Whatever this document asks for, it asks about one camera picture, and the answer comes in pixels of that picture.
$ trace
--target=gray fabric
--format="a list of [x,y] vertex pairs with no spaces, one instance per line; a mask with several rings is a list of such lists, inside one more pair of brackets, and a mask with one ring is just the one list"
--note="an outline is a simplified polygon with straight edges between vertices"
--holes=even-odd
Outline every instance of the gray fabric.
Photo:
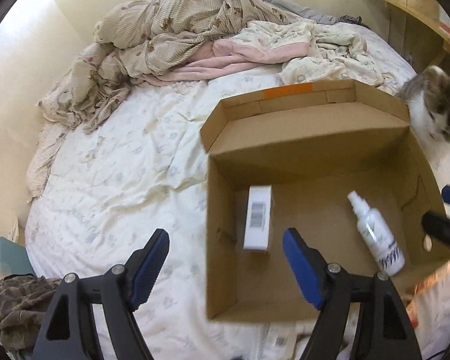
[[273,4],[278,8],[283,10],[287,10],[289,12],[295,13],[305,19],[315,20],[318,24],[335,24],[338,22],[338,18],[330,15],[322,15],[320,12],[317,12],[311,8],[301,7],[296,3],[291,3],[289,1],[284,0],[263,0],[267,3]]

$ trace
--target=orange tape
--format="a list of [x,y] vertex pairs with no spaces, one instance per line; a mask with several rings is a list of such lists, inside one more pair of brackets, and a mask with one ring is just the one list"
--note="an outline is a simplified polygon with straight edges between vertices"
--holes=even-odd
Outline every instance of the orange tape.
[[263,90],[263,99],[272,99],[274,97],[300,95],[300,93],[313,92],[312,83],[305,82],[303,84],[279,86],[277,88],[269,88]]

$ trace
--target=barcode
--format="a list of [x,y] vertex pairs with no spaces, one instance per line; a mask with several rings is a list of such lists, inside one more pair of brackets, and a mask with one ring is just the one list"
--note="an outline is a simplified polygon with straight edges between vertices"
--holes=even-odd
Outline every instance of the barcode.
[[265,219],[265,203],[252,203],[250,215],[250,227],[263,227]]
[[286,337],[277,337],[277,340],[275,342],[276,347],[282,347],[287,343]]

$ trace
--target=white plastic bottle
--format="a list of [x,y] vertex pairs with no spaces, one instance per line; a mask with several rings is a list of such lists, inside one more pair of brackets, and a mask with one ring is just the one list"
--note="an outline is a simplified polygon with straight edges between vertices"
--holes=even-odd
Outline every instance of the white plastic bottle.
[[393,276],[403,268],[405,257],[382,214],[376,208],[370,208],[355,191],[348,194],[348,200],[358,218],[356,228],[379,268],[389,276]]

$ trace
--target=mattress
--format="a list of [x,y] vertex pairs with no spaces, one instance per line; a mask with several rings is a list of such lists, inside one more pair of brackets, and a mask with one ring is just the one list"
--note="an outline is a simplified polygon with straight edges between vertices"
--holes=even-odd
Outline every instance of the mattress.
[[[381,89],[394,92],[415,75],[378,35],[353,27],[389,72]],[[169,255],[149,301],[135,312],[155,359],[259,359],[264,325],[205,318],[207,157],[199,130],[221,98],[283,85],[280,71],[279,64],[211,81],[144,83],[98,130],[86,135],[78,127],[68,134],[26,226],[36,273],[102,274],[164,228]],[[450,156],[434,171],[440,186],[450,184]],[[104,356],[113,359],[103,313],[94,309]]]

